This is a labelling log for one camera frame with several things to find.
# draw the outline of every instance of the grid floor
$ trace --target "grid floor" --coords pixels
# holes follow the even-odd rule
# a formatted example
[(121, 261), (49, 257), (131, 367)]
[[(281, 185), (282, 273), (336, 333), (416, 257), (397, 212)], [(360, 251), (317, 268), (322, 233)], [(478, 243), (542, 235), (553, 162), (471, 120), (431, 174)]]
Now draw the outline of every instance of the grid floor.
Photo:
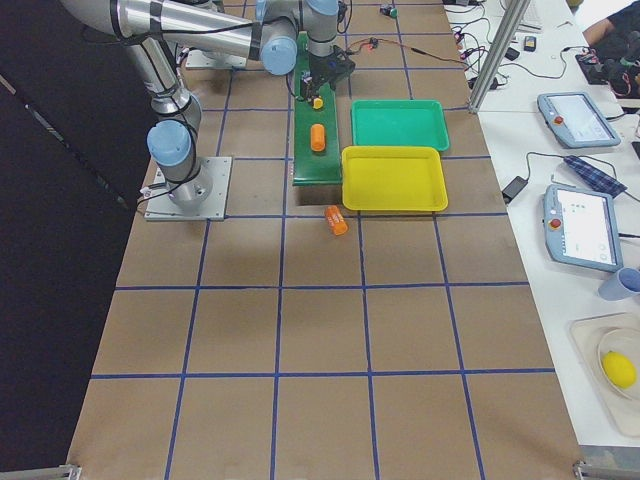
[[(341, 41), (456, 58), (441, 4), (396, 5), (394, 20), (355, 2)], [(573, 478), (579, 449), (461, 66), (388, 43), (353, 58), (341, 145), (353, 100), (439, 100), (449, 207), (343, 209), (334, 237), (291, 186), (284, 80), (251, 62), (186, 72), (199, 154), (234, 157), (227, 218), (134, 221), (69, 453), (83, 478)]]

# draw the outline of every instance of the small yellow object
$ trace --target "small yellow object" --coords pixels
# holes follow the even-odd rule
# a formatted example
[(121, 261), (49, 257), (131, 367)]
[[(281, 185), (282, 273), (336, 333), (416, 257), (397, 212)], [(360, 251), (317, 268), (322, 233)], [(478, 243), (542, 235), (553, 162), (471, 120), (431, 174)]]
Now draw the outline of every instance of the small yellow object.
[(619, 352), (609, 352), (602, 357), (602, 369), (611, 383), (620, 388), (629, 388), (636, 383), (636, 367), (631, 360)]

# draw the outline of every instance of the black floor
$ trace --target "black floor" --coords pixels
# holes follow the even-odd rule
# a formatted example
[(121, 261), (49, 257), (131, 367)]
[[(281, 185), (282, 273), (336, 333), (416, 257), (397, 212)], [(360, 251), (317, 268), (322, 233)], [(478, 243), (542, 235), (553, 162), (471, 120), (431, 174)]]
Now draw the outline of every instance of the black floor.
[(0, 85), (6, 472), (66, 461), (134, 215), (114, 191), (135, 203), (155, 120), (122, 48), (87, 44), (57, 0), (1, 2), (0, 18), (0, 75), (18, 87)]

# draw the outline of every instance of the green tray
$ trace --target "green tray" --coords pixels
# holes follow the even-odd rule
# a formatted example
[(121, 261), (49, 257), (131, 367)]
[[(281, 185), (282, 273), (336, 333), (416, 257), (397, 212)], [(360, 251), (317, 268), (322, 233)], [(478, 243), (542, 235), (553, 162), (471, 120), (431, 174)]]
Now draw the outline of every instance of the green tray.
[(354, 145), (449, 148), (437, 100), (356, 100), (351, 105)]
[[(309, 54), (307, 53), (307, 35), (301, 33), (298, 36), (298, 57), (293, 76), (296, 95), (300, 95), (300, 77), (304, 71), (309, 71)], [(331, 90), (329, 84), (325, 84), (320, 87), (319, 93), (324, 100), (324, 107), (321, 110), (314, 110), (307, 102), (294, 102), (293, 186), (295, 187), (342, 184), (335, 92)], [(310, 130), (314, 123), (323, 124), (327, 135), (326, 148), (322, 152), (311, 150)]]

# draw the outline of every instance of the white tray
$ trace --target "white tray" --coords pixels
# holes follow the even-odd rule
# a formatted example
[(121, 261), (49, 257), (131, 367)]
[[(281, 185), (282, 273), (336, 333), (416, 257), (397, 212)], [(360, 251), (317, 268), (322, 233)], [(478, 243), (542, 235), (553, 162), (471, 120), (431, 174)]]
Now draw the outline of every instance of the white tray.
[(640, 437), (640, 402), (624, 398), (617, 393), (600, 369), (598, 343), (605, 333), (616, 328), (640, 330), (640, 318), (632, 313), (620, 313), (578, 320), (571, 324), (570, 331), (582, 357), (581, 363), (589, 372), (594, 388), (614, 425), (623, 435)]

